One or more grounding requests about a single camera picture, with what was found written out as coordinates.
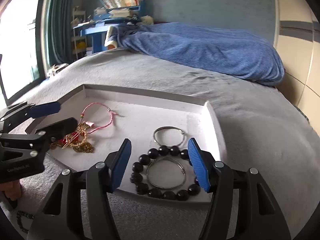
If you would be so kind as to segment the person's left hand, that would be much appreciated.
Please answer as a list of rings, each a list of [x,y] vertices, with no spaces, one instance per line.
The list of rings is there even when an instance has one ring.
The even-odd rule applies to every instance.
[[[19,180],[0,184],[0,190],[4,191],[5,196],[13,201],[18,200],[22,196]]]

